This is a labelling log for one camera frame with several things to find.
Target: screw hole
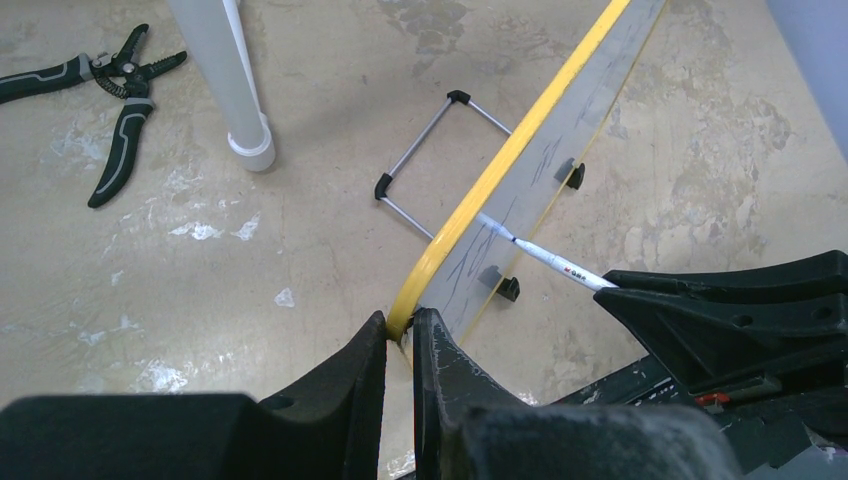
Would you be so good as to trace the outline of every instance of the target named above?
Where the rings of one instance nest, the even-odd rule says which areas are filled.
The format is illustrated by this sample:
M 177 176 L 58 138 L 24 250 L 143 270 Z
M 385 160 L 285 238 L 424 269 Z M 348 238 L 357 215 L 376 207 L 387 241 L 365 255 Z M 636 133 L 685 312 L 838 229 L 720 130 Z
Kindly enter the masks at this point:
M 263 403 L 271 410 L 282 410 L 294 405 L 294 399 L 286 397 L 285 395 L 278 395 L 276 397 L 267 398 Z
M 734 325 L 740 328 L 747 327 L 754 323 L 754 319 L 750 315 L 736 315 L 731 319 Z
M 819 307 L 813 310 L 813 320 L 824 320 L 833 315 L 833 310 L 827 307 Z

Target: black rubber grip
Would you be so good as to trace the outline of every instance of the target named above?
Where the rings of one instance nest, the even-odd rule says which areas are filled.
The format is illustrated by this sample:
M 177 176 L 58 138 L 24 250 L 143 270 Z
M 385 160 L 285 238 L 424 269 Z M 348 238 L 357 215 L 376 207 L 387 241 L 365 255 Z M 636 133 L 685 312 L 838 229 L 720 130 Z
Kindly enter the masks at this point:
M 388 173 L 384 173 L 379 180 L 377 180 L 377 185 L 374 185 L 374 198 L 380 200 L 386 196 L 386 189 L 389 188 L 389 184 L 392 183 L 391 175 Z
M 106 169 L 100 177 L 100 183 L 88 206 L 97 208 L 112 199 L 126 185 L 132 175 L 135 165 L 135 154 L 138 151 L 138 140 L 141 137 L 141 127 L 153 112 L 153 102 L 147 99 L 128 98 L 115 124 L 112 134 L 112 150 L 106 161 Z
M 90 78 L 88 57 L 85 55 L 44 70 L 3 77 L 0 78 L 0 104 L 70 88 Z

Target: white marker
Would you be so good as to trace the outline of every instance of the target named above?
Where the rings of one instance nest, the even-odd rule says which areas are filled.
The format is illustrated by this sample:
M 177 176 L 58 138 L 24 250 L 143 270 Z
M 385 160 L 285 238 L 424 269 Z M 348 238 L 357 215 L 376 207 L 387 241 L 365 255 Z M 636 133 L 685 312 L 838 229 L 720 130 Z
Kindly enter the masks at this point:
M 536 260 L 539 260 L 540 262 L 559 272 L 561 275 L 564 275 L 574 280 L 575 282 L 583 285 L 584 287 L 588 287 L 596 292 L 602 288 L 618 288 L 618 285 L 604 280 L 602 277 L 595 275 L 594 273 L 586 270 L 580 265 L 571 263 L 568 260 L 560 257 L 559 255 L 554 255 L 553 253 L 545 250 L 544 248 L 534 243 L 517 238 L 515 235 L 510 233 L 509 230 L 506 229 L 506 227 L 494 221 L 490 216 L 486 215 L 483 212 L 477 214 L 477 221 L 491 228 L 492 231 L 498 234 L 499 236 L 518 245 L 518 248 L 530 254 L 531 257 L 535 258 Z

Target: yellow edge trim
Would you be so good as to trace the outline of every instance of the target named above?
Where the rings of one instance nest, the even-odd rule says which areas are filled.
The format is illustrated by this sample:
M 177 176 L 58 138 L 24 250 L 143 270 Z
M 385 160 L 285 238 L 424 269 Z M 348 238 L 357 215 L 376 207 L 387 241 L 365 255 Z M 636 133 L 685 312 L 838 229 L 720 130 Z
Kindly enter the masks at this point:
M 621 95 L 621 90 L 624 89 L 624 85 L 627 84 L 627 80 L 630 78 L 630 74 L 633 73 L 633 69 L 639 62 L 639 57 L 642 56 L 642 51 L 645 50 L 645 45 L 648 44 L 648 39 L 651 38 L 651 35 L 653 35 L 654 33 L 654 29 L 656 28 L 657 24 L 660 23 L 660 17 L 662 17 L 666 5 L 668 5 L 667 1 L 663 3 L 660 13 L 657 14 L 657 19 L 654 21 L 654 24 L 651 25 L 651 29 L 648 31 L 648 36 L 645 37 L 645 41 L 642 43 L 642 46 L 639 47 L 639 53 L 637 53 L 636 58 L 633 59 L 633 65 L 630 67 L 630 70 L 627 71 L 627 75 L 624 76 L 624 81 L 621 82 L 621 88 L 619 88 L 618 92 L 615 93 L 615 98 L 613 98 L 612 103 L 610 103 L 610 107 L 607 109 L 607 113 L 604 115 L 604 119 L 601 120 L 600 126 L 597 130 L 595 130 L 595 134 L 592 135 L 592 139 L 589 140 L 589 143 L 586 144 L 586 148 L 583 149 L 583 151 L 580 153 L 580 156 L 577 158 L 578 163 L 575 164 L 575 167 L 579 167 L 581 163 L 584 163 L 583 157 L 585 157 L 586 153 L 589 152 L 589 148 L 592 146 L 593 143 L 595 143 L 595 140 L 598 138 L 598 135 L 601 133 L 601 130 L 603 130 L 604 125 L 607 123 L 609 115 L 612 112 L 612 107 L 613 105 L 615 105 L 615 102 L 618 101 L 618 96 Z M 533 227 L 533 230 L 531 230 L 530 234 L 527 235 L 527 240 L 532 240 L 533 237 L 536 236 L 536 232 L 538 232 L 539 227 L 542 226 L 542 221 L 545 219 L 545 217 L 548 216 L 548 213 L 550 213 L 551 208 L 553 208 L 554 206 L 554 202 L 556 202 L 556 199 L 560 196 L 560 194 L 562 193 L 562 189 L 565 188 L 565 184 L 568 183 L 568 180 L 571 178 L 572 175 L 574 175 L 574 170 L 572 170 L 568 174 L 568 176 L 562 182 L 562 185 L 560 185 L 559 190 L 557 190 L 553 198 L 551 198 L 551 202 L 548 204 L 547 207 L 545 207 L 545 211 L 542 213 L 542 216 L 539 217 L 539 220 L 536 222 L 536 225 Z M 521 253 L 515 254 L 515 257 L 513 257 L 512 261 L 509 264 L 509 267 L 504 270 L 503 276 L 501 276 L 501 281 L 504 279 L 504 277 L 508 277 L 512 274 L 512 271 L 515 270 L 515 267 L 518 264 L 518 259 L 521 258 L 521 256 Z M 465 330 L 465 333 L 462 335 L 462 338 L 459 341 L 460 345 L 465 342 L 465 339 L 468 338 L 468 334 L 470 334 L 471 331 L 474 330 L 474 327 L 477 326 L 477 322 L 480 320 L 480 317 L 483 316 L 483 311 L 486 310 L 486 307 L 489 305 L 489 302 L 492 301 L 492 297 L 495 296 L 495 293 L 497 293 L 497 291 L 497 288 L 492 289 L 492 293 L 490 293 L 489 296 L 486 298 L 486 301 L 483 302 L 483 305 L 480 307 L 480 310 L 477 311 L 477 315 L 474 316 L 474 320 L 471 321 L 471 325 L 468 326 L 468 328 Z
M 489 196 L 500 184 L 501 179 L 527 147 L 539 126 L 542 125 L 542 122 L 562 98 L 565 90 L 580 73 L 592 54 L 595 53 L 598 45 L 606 38 L 607 33 L 629 4 L 630 0 L 612 0 L 607 5 L 607 8 L 604 9 L 554 79 L 504 143 L 504 146 L 501 147 L 495 158 L 492 159 L 489 166 L 486 167 L 486 170 L 483 171 L 480 178 L 477 179 L 474 186 L 471 187 L 471 190 L 468 191 L 468 194 L 465 195 L 465 198 L 462 199 L 462 202 L 442 226 L 442 229 L 424 250 L 424 254 L 421 255 L 418 263 L 415 264 L 412 272 L 406 278 L 394 305 L 389 311 L 389 318 L 386 322 L 389 338 L 396 342 L 400 341 L 406 326 L 409 324 L 409 318 L 418 304 L 418 299 L 421 298 L 436 271 L 442 266 L 450 251 L 459 242 L 462 234 L 474 221 L 474 217 L 477 216 Z

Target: black plastic corner connector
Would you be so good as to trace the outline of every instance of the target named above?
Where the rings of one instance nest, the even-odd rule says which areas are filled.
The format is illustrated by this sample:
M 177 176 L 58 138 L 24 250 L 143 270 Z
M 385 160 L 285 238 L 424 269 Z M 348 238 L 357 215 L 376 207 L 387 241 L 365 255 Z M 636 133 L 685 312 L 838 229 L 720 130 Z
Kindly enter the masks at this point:
M 521 286 L 518 283 L 518 279 L 515 277 L 504 278 L 501 284 L 498 285 L 498 295 L 504 297 L 510 302 L 518 300 L 519 294 L 521 294 Z
M 586 164 L 581 163 L 574 173 L 571 174 L 568 181 L 565 184 L 569 188 L 573 188 L 574 190 L 580 190 L 580 186 L 583 185 L 583 177 L 586 175 Z
M 389 184 L 392 183 L 391 175 L 388 173 L 384 173 L 379 180 L 377 180 L 377 185 L 374 185 L 374 198 L 376 200 L 381 200 L 386 197 L 386 189 L 389 188 Z
M 463 105 L 468 105 L 468 102 L 471 101 L 471 95 L 463 92 L 462 90 L 454 90 L 448 93 L 448 98 L 451 99 L 451 103 L 459 102 Z

